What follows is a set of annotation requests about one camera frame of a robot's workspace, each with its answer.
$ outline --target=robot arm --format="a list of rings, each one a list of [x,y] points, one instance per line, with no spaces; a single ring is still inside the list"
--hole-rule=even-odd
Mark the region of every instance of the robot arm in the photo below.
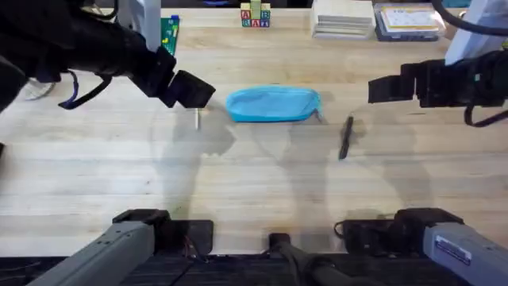
[[[504,0],[473,0],[466,21],[451,15],[442,0],[432,0],[435,10],[457,26],[445,60],[403,64],[400,75],[389,75],[369,82],[369,103],[413,100],[420,107],[466,107],[464,121],[484,127],[508,118],[508,111],[480,122],[472,121],[475,106],[500,107],[508,85],[508,52],[499,51],[508,37],[508,8]]]
[[[346,220],[342,236],[352,254],[428,257],[475,286],[508,281],[508,250],[441,209],[400,210],[393,220]]]
[[[103,235],[29,286],[118,285],[152,255],[180,253],[189,247],[188,241],[193,242],[198,255],[210,253],[213,233],[211,221],[171,220],[169,213],[161,210],[125,211]]]
[[[175,73],[176,59],[156,44],[157,37],[150,34],[154,28],[149,23],[160,20],[144,15],[157,10],[160,14],[160,1],[148,1],[144,6],[142,0],[129,0],[129,3],[127,13],[119,11],[120,7],[115,9],[121,15],[119,21],[145,32],[147,39],[128,27],[84,12],[85,0],[2,2],[0,76],[17,79],[22,75],[24,81],[36,78],[42,83],[59,82],[60,74],[71,69],[100,76],[103,83],[95,90],[61,104],[69,110],[100,93],[114,76],[128,76],[148,97],[160,99],[167,107],[173,107],[176,102],[186,108],[204,107],[214,88],[188,72]],[[14,83],[2,89],[0,110],[19,92],[19,81]]]

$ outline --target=wooden table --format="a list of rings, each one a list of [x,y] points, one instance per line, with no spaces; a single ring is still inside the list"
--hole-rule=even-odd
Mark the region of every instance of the wooden table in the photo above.
[[[336,221],[403,207],[442,207],[508,246],[507,125],[467,127],[460,108],[367,104],[368,80],[442,58],[447,40],[314,40],[308,10],[273,10],[270,29],[242,29],[238,10],[164,13],[183,19],[177,68],[217,88],[202,129],[194,112],[169,110],[128,79],[74,111],[57,106],[68,76],[45,99],[19,98],[0,115],[1,256],[72,254],[129,208],[212,219],[215,253],[258,253],[275,231],[337,251]],[[82,92],[97,83],[80,75]],[[325,122],[231,122],[228,94],[267,83],[319,91]],[[349,114],[352,146],[339,162]]]

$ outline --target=stack of books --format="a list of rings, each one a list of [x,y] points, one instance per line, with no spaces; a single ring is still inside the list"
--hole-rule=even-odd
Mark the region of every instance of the stack of books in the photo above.
[[[366,40],[374,29],[371,1],[314,0],[310,11],[312,37]]]

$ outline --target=black cable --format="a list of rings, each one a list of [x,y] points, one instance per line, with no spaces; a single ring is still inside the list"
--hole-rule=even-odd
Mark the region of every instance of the black cable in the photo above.
[[[187,274],[187,272],[194,266],[194,262],[190,263],[183,271],[169,284],[169,286],[174,286],[182,277]]]
[[[333,226],[333,232],[339,239],[344,239],[344,235],[339,233],[339,231],[337,230],[337,227],[340,226],[342,223],[344,223],[344,221],[336,222],[335,225]]]
[[[508,29],[498,28],[498,27],[487,27],[483,25],[472,24],[471,22],[464,21],[458,17],[453,16],[449,13],[446,8],[443,6],[442,0],[432,0],[432,6],[434,9],[441,15],[443,20],[450,23],[450,25],[454,25],[459,29],[463,29],[472,33],[478,33],[481,35],[490,35],[490,36],[499,36],[506,37],[508,36]]]
[[[498,113],[493,116],[490,116],[489,118],[483,119],[482,121],[473,122],[472,114],[473,114],[474,108],[475,108],[475,105],[471,104],[471,105],[467,106],[466,110],[464,111],[464,121],[469,126],[478,127],[478,128],[486,127],[486,126],[489,126],[490,124],[494,124],[496,122],[500,122],[501,120],[508,118],[508,110],[504,110],[503,112]]]
[[[101,15],[101,14],[90,13],[90,12],[86,12],[86,11],[83,11],[83,12],[85,14],[88,14],[88,15],[92,16],[92,17],[96,17],[97,19],[110,21],[110,20],[112,20],[114,17],[116,17],[118,15],[118,10],[119,9],[120,9],[120,7],[118,6],[118,0],[114,0],[113,12],[111,12],[110,14]]]

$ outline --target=alphabet block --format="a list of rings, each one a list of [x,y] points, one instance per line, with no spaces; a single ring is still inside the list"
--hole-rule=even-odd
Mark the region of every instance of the alphabet block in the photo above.
[[[268,27],[270,27],[270,19],[261,19],[260,20],[260,26],[262,28],[268,28]]]
[[[244,27],[250,27],[251,26],[251,19],[242,19],[241,25]]]
[[[260,24],[260,19],[252,19],[252,27],[256,27],[256,28],[259,28],[261,26]]]

